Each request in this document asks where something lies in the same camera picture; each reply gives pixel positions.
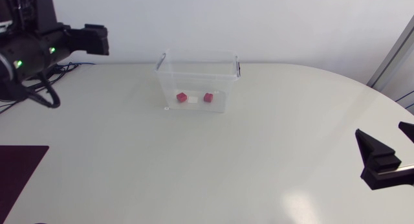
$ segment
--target clear plastic container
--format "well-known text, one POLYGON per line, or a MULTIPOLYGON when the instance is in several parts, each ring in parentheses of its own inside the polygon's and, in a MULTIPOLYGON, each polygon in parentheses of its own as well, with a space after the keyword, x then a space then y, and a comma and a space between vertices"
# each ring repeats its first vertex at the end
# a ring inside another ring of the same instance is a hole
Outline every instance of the clear plastic container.
POLYGON ((155 71, 171 109, 225 112, 233 83, 240 78, 232 52, 167 50, 155 71), (184 101, 177 98, 181 93, 184 101), (206 94, 212 100, 204 99, 206 94))

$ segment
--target white label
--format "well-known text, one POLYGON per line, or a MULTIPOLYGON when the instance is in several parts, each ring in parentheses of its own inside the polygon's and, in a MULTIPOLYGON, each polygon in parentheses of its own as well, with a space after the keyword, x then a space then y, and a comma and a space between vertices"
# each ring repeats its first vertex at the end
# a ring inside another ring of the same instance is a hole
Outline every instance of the white label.
POLYGON ((190 96, 188 97, 188 101, 190 104, 196 104, 199 101, 198 97, 190 96))

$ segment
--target pink cube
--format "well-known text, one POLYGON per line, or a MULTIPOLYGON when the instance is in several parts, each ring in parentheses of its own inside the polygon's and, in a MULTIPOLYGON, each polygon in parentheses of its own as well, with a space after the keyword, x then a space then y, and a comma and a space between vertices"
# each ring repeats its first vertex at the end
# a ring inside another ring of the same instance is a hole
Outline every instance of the pink cube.
POLYGON ((177 100, 178 100, 179 102, 184 102, 184 101, 186 101, 186 100, 187 100, 187 95, 186 95, 186 94, 184 94, 184 93, 179 93, 179 94, 177 94, 177 100))
POLYGON ((213 101, 213 94, 206 93, 206 94, 204 95, 204 101, 205 101, 205 102, 212 102, 212 101, 213 101))

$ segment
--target tabletop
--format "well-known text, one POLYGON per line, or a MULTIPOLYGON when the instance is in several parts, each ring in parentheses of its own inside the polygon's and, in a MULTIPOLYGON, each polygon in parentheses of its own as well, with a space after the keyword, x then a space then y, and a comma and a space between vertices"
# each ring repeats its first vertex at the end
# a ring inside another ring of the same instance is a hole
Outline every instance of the tabletop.
POLYGON ((83 66, 0 115, 1 144, 49 145, 6 222, 413 223, 414 188, 372 191, 355 130, 414 162, 414 116, 363 84, 242 64, 225 113, 165 110, 153 65, 83 66))

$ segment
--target black clamp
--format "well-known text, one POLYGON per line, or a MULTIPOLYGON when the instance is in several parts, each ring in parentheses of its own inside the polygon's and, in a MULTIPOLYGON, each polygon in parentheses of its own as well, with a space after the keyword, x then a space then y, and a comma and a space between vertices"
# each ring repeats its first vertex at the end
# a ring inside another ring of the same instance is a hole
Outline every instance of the black clamp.
MULTIPOLYGON (((414 142, 414 125, 400 122, 398 127, 414 142)), ((414 185, 414 166, 399 167, 401 160, 395 150, 361 130, 355 132, 364 170, 361 178, 372 189, 397 185, 414 185)))

